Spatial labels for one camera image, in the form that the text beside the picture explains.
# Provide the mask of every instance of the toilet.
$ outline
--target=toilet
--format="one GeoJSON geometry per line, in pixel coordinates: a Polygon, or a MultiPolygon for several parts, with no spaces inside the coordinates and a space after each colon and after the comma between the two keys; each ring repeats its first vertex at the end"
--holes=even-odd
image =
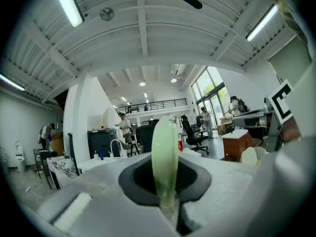
{"type": "Polygon", "coordinates": [[[15,150],[15,158],[16,158],[16,164],[17,164],[18,170],[19,172],[23,173],[25,172],[25,159],[24,159],[23,147],[19,141],[15,142],[14,150],[15,150]]]}

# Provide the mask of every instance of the blue bottle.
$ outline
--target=blue bottle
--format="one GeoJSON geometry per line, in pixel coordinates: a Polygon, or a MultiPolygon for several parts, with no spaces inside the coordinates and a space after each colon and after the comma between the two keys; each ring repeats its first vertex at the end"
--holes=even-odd
{"type": "Polygon", "coordinates": [[[103,160],[102,150],[99,150],[99,157],[100,157],[100,160],[103,160]]]}

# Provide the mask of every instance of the green bottle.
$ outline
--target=green bottle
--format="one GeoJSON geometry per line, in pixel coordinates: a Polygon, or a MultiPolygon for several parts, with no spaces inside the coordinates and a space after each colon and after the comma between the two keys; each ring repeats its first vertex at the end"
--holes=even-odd
{"type": "Polygon", "coordinates": [[[174,116],[162,116],[155,126],[152,143],[152,164],[161,208],[174,204],[178,171],[178,130],[174,116]]]}

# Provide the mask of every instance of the fluorescent light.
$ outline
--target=fluorescent light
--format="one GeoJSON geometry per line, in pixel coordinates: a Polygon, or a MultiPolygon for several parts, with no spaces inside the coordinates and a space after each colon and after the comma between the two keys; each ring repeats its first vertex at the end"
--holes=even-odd
{"type": "Polygon", "coordinates": [[[73,27],[76,27],[83,22],[83,17],[77,8],[75,0],[59,0],[59,2],[73,27]]]}
{"type": "Polygon", "coordinates": [[[258,24],[250,31],[250,33],[246,36],[248,41],[251,41],[264,26],[272,19],[272,17],[277,13],[278,6],[277,4],[272,5],[267,13],[263,16],[263,18],[258,22],[258,24]]]}
{"type": "Polygon", "coordinates": [[[0,74],[0,79],[5,81],[6,83],[11,84],[13,87],[16,87],[19,90],[22,90],[22,91],[25,90],[25,88],[21,87],[20,85],[16,84],[15,82],[11,81],[9,78],[6,78],[5,76],[3,76],[1,74],[0,74]]]}

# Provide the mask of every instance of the black railing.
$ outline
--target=black railing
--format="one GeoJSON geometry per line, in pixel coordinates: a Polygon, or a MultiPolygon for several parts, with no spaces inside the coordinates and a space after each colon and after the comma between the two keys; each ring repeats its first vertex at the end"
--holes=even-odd
{"type": "Polygon", "coordinates": [[[118,113],[128,114],[128,113],[146,112],[146,111],[151,111],[151,110],[165,109],[165,108],[185,106],[185,105],[188,105],[187,99],[181,98],[181,99],[151,102],[151,103],[138,104],[138,105],[123,106],[123,107],[116,108],[116,111],[118,113]]]}

